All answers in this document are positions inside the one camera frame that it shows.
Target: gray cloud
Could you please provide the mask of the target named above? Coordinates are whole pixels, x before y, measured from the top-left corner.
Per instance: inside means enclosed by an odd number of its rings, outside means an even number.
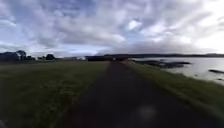
[[[0,41],[20,43],[32,54],[73,54],[63,46],[67,44],[107,47],[96,51],[105,53],[222,52],[222,4],[222,0],[0,0],[0,25],[16,26],[20,32],[10,40],[0,36]],[[207,49],[215,37],[215,46]]]

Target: green grass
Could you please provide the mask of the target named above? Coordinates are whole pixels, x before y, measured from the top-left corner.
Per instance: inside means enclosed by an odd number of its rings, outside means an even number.
[[[166,89],[187,103],[224,122],[224,87],[208,81],[196,80],[181,74],[161,71],[149,65],[127,62],[126,65],[135,69],[150,82]]]
[[[0,121],[16,128],[54,127],[106,67],[85,61],[0,65]]]

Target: water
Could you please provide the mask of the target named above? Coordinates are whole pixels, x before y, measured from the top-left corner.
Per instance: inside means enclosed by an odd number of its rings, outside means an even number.
[[[186,65],[181,68],[165,69],[172,73],[181,73],[188,77],[193,77],[201,80],[213,81],[224,85],[224,74],[216,74],[209,72],[209,69],[224,71],[224,58],[144,58],[139,60],[160,60],[165,61],[186,61],[192,65]]]

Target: grass verge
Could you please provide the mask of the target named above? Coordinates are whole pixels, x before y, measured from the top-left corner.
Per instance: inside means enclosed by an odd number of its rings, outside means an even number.
[[[106,62],[60,61],[0,65],[0,120],[7,127],[49,128]]]
[[[166,89],[200,110],[224,122],[224,87],[208,81],[196,80],[182,74],[172,74],[159,68],[134,62],[125,63],[146,77],[151,83]]]

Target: blue sky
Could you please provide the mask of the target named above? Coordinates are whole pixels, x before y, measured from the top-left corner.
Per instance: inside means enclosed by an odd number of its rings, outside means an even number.
[[[222,0],[0,0],[0,52],[224,53]]]

